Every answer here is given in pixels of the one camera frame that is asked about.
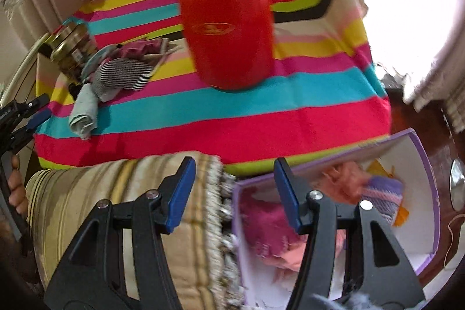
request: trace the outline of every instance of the turquoise stripe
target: turquoise stripe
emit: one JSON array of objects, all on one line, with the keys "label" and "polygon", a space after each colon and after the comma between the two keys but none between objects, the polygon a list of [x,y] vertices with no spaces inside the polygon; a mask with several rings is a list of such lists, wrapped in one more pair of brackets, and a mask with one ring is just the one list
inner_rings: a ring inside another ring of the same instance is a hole
[{"label": "turquoise stripe", "polygon": [[[375,95],[358,68],[325,74],[296,73],[268,78],[254,89],[243,92],[205,88],[103,107],[99,110],[99,127],[94,133],[156,130],[201,120],[359,102]],[[38,133],[53,138],[76,137],[69,130],[68,117],[53,117]]]},{"label": "turquoise stripe", "polygon": [[[166,6],[155,7],[153,9],[133,12],[131,14],[89,21],[86,24],[90,33],[95,36],[153,23],[154,21],[165,20],[170,17],[178,16],[179,14],[179,4],[173,3]],[[71,17],[68,20],[82,21],[75,17]]]},{"label": "turquoise stripe", "polygon": [[365,75],[365,78],[369,82],[370,86],[375,90],[376,95],[378,95],[379,97],[387,96],[387,92],[382,86],[378,77],[376,76],[376,72],[372,64],[366,68],[363,74]]}]

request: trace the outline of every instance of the human hand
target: human hand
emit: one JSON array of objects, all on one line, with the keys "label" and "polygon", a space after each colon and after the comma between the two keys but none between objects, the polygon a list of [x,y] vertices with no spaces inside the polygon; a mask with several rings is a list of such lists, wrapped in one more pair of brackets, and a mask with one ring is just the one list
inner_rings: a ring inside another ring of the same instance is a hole
[{"label": "human hand", "polygon": [[27,217],[28,202],[26,198],[26,188],[24,187],[21,173],[19,172],[19,158],[13,155],[11,159],[11,167],[13,172],[8,178],[8,187],[11,195],[8,198],[10,205],[16,208],[16,211],[23,217]]}]

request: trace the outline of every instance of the red thermos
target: red thermos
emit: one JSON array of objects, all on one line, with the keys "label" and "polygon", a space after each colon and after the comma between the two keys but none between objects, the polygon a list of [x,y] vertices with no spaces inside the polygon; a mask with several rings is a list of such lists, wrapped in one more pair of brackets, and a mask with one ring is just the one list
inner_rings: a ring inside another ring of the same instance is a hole
[{"label": "red thermos", "polygon": [[224,90],[254,86],[273,68],[269,0],[180,0],[184,36],[201,79]]}]

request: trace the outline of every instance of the wooden floor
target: wooden floor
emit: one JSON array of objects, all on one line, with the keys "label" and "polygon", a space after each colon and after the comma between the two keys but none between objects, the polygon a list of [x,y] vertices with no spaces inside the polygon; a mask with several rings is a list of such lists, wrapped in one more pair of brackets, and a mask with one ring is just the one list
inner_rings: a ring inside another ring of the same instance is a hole
[{"label": "wooden floor", "polygon": [[[429,157],[434,171],[440,201],[440,238],[439,249],[433,261],[420,275],[422,285],[430,282],[443,269],[444,258],[450,245],[448,223],[459,213],[455,212],[450,202],[449,174],[452,161],[460,157],[465,161],[465,138],[456,135],[448,127],[448,123],[441,109],[441,102],[430,103],[420,113],[412,106],[402,102],[401,95],[389,94],[392,113],[392,133],[413,128],[417,132]],[[448,255],[450,260],[457,252],[459,231],[463,219],[454,221],[451,229],[454,233],[454,243]]]}]

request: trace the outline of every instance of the table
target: table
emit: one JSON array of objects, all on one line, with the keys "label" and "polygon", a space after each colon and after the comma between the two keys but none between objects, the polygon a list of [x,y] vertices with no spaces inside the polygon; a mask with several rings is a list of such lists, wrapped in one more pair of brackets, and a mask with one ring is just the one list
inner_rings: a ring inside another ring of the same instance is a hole
[{"label": "table", "polygon": [[276,157],[298,164],[383,138],[391,125],[362,18],[363,0],[271,0],[274,71],[259,86],[227,93],[208,88],[182,39],[177,0],[93,0],[71,20],[84,22],[99,47],[168,37],[172,54],[138,92],[123,91],[99,110],[98,128],[81,141],[68,127],[73,99],[66,79],[41,70],[37,92],[53,117],[36,136],[45,168],[198,150],[218,155],[234,175],[271,171]]}]

